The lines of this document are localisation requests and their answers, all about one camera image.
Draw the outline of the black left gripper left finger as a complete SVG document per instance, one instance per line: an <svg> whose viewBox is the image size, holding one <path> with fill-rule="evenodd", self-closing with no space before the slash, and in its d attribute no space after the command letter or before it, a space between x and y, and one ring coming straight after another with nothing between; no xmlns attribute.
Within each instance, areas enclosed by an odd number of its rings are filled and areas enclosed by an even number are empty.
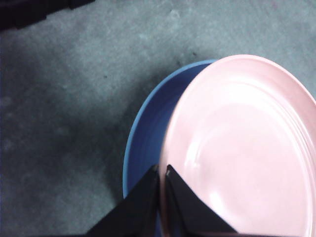
<svg viewBox="0 0 316 237"><path fill-rule="evenodd" d="M159 201L158 166L151 166L131 192L87 233L87 237L153 237Z"/></svg>

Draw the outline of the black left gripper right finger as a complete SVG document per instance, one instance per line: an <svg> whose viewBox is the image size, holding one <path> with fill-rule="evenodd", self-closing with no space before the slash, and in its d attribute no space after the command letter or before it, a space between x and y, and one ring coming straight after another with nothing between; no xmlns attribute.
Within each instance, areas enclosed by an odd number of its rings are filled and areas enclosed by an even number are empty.
<svg viewBox="0 0 316 237"><path fill-rule="evenodd" d="M237 236L237 231L197 197L172 165L167 166L165 191L170 236Z"/></svg>

